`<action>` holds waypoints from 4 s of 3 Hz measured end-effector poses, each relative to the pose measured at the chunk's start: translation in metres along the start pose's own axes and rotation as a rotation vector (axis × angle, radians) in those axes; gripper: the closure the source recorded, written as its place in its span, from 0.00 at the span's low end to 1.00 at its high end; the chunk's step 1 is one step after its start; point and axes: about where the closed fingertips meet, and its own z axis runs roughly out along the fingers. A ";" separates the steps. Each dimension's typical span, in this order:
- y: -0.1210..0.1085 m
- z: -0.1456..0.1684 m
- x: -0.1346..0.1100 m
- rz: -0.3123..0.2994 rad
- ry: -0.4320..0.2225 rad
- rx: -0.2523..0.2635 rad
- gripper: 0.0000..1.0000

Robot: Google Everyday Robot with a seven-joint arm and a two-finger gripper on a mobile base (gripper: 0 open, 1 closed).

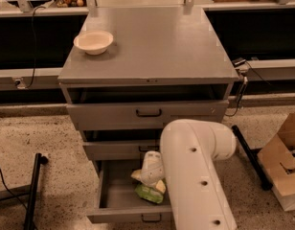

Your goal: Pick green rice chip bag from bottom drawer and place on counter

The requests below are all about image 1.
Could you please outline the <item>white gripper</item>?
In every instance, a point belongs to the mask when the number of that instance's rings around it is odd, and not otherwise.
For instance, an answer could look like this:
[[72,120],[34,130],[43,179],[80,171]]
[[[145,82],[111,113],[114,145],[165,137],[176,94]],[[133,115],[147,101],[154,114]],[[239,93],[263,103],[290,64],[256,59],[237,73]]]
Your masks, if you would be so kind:
[[161,180],[165,177],[161,153],[154,150],[148,151],[145,154],[142,169],[133,171],[131,177],[141,180],[148,186],[155,184],[155,189],[163,194],[166,191],[166,185]]

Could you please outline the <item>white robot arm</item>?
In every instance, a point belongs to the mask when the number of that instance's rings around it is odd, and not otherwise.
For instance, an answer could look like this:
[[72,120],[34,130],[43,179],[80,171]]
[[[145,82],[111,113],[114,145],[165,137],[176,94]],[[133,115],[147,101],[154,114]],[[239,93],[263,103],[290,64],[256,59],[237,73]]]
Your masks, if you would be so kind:
[[138,196],[168,194],[176,230],[237,230],[214,162],[230,158],[237,141],[227,126],[190,119],[165,126],[160,149],[149,151],[141,169]]

